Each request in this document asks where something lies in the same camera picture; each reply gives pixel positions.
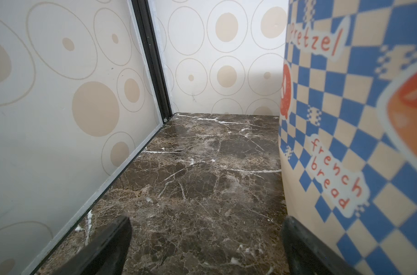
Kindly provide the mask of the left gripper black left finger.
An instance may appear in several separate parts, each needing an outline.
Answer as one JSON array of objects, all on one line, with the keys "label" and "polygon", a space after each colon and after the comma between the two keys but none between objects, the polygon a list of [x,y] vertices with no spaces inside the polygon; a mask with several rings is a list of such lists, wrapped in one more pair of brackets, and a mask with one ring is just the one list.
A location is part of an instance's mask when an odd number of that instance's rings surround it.
[{"label": "left gripper black left finger", "polygon": [[55,275],[120,275],[132,238],[127,215],[120,215],[90,244],[54,272]]}]

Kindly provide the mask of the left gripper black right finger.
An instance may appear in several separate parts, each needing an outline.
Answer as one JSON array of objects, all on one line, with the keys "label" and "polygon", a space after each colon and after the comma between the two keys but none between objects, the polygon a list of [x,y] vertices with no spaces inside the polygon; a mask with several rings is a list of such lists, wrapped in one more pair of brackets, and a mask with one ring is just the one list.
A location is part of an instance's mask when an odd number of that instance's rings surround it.
[{"label": "left gripper black right finger", "polygon": [[359,274],[292,216],[285,218],[281,238],[292,275]]}]

